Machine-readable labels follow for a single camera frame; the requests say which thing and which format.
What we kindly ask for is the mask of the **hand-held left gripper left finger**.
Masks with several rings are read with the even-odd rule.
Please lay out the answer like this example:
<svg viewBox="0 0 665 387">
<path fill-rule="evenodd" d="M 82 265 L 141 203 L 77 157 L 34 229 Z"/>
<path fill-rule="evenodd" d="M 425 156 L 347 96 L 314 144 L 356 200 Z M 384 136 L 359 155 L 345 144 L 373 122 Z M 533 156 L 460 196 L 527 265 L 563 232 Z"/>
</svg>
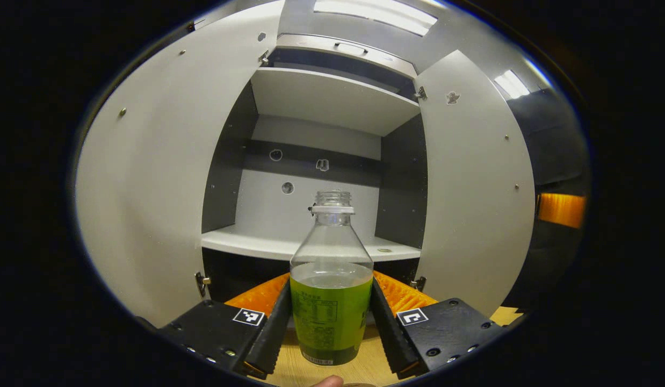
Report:
<svg viewBox="0 0 665 387">
<path fill-rule="evenodd" d="M 290 275 L 283 274 L 227 302 L 202 301 L 158 334 L 212 367 L 266 379 L 291 315 Z"/>
</svg>

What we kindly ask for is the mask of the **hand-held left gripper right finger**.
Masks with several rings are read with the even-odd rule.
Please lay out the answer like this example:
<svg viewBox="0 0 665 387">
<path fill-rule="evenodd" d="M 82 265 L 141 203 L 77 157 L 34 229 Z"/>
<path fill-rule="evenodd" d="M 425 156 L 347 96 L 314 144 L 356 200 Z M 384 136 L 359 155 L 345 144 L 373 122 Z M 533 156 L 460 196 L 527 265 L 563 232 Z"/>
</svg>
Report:
<svg viewBox="0 0 665 387">
<path fill-rule="evenodd" d="M 458 297 L 438 302 L 388 275 L 373 275 L 370 311 L 399 379 L 453 368 L 505 333 Z"/>
</svg>

